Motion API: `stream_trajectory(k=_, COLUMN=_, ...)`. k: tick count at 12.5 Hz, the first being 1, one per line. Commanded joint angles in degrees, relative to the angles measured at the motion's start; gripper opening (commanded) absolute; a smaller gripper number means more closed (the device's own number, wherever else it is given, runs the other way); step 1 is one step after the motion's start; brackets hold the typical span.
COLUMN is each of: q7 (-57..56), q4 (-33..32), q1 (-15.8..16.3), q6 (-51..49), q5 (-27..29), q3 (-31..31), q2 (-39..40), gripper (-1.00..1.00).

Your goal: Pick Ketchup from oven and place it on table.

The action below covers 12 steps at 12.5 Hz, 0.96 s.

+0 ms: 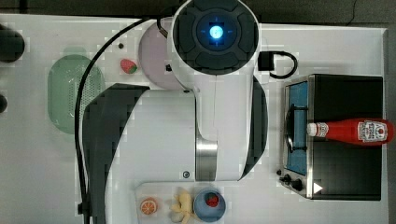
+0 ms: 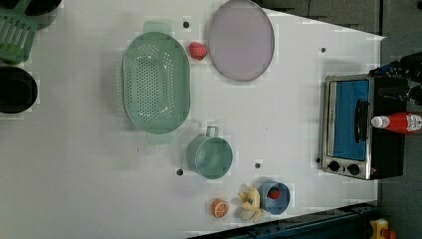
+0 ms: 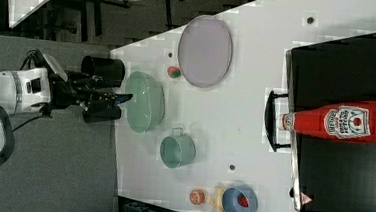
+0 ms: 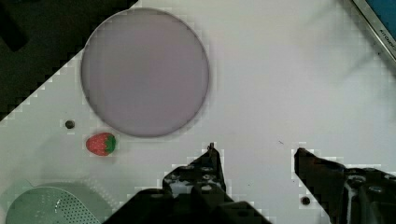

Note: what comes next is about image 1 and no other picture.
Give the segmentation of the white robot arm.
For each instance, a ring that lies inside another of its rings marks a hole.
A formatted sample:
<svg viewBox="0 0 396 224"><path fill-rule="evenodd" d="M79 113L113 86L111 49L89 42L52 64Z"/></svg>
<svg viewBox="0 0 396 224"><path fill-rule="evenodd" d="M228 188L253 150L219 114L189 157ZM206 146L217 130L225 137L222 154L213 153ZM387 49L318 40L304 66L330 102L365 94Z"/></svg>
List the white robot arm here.
<svg viewBox="0 0 396 224"><path fill-rule="evenodd" d="M268 130L254 75L260 37L241 0L187 0L166 37L179 89L117 83L85 108L85 224L139 224L146 183L238 181L251 171Z"/></svg>

